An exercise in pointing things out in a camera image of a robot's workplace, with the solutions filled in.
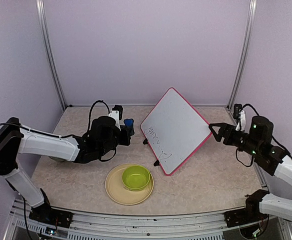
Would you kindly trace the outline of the pink framed whiteboard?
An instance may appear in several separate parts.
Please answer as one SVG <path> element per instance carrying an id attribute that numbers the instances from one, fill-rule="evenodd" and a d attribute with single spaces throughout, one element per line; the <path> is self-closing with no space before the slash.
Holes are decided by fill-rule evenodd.
<path id="1" fill-rule="evenodd" d="M 212 135 L 209 123 L 173 87 L 169 88 L 141 122 L 165 175 L 172 175 Z"/>

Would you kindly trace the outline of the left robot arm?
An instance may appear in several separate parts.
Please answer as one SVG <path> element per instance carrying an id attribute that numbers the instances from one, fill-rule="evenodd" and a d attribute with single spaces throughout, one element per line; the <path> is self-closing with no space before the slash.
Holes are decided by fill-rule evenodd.
<path id="1" fill-rule="evenodd" d="M 105 162 L 104 156 L 116 152 L 117 146 L 129 146 L 134 135 L 134 120 L 127 118 L 123 124 L 110 115 L 92 121 L 82 136 L 56 135 L 22 125 L 16 117 L 0 123 L 0 176 L 17 191 L 36 214 L 49 223 L 56 217 L 54 208 L 42 189 L 32 182 L 17 162 L 18 155 L 46 156 L 53 159 L 87 164 Z"/>

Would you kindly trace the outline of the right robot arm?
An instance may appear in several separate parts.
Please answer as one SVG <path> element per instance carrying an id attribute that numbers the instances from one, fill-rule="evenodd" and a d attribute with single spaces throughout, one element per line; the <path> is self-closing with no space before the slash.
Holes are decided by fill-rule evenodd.
<path id="1" fill-rule="evenodd" d="M 225 122 L 209 124 L 214 138 L 226 146 L 249 154 L 254 163 L 286 187 L 292 188 L 292 155 L 286 148 L 273 145 L 273 123 L 264 116 L 254 116 L 244 132 Z M 245 205 L 225 212 L 227 227 L 232 228 L 276 216 L 292 222 L 292 199 L 278 191 L 259 189 L 247 196 Z"/>

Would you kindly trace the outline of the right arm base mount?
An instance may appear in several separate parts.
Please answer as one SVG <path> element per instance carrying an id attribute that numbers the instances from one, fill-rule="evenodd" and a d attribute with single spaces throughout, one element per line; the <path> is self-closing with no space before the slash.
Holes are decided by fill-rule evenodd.
<path id="1" fill-rule="evenodd" d="M 267 214 L 260 213 L 258 210 L 246 208 L 227 211 L 224 216 L 228 228 L 254 223 L 268 217 Z"/>

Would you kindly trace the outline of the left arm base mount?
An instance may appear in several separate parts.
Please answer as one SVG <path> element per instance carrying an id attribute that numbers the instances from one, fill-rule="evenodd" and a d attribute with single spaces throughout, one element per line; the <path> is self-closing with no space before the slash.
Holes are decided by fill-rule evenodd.
<path id="1" fill-rule="evenodd" d="M 49 205 L 32 208 L 29 214 L 31 220 L 67 229 L 70 227 L 72 217 L 72 212 L 55 209 Z"/>

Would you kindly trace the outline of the blue whiteboard eraser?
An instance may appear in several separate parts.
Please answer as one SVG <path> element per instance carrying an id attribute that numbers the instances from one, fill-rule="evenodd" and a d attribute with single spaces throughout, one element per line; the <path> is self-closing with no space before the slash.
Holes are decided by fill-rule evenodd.
<path id="1" fill-rule="evenodd" d="M 135 134 L 134 132 L 134 119 L 132 118 L 126 118 L 124 121 L 124 125 L 127 129 L 127 132 L 130 136 L 133 136 Z"/>

